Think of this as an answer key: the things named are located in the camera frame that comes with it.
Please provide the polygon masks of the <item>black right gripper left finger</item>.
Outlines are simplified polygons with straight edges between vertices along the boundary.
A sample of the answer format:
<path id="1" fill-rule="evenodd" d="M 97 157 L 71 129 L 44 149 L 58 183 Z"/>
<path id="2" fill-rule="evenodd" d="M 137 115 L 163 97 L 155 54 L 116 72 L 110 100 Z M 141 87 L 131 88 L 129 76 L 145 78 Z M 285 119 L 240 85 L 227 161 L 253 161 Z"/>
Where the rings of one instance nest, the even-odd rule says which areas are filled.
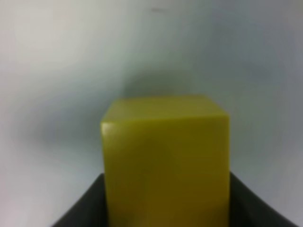
<path id="1" fill-rule="evenodd" d="M 54 227 L 107 227 L 107 202 L 104 174 L 100 174 L 83 196 Z"/>

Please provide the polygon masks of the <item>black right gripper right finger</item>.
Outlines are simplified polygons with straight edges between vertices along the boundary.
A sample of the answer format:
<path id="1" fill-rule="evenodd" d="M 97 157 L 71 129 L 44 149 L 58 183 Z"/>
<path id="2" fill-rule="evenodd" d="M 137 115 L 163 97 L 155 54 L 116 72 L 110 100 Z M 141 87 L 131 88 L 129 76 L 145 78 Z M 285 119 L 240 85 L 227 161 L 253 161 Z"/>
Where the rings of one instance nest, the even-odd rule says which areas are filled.
<path id="1" fill-rule="evenodd" d="M 230 227 L 295 227 L 230 173 Z"/>

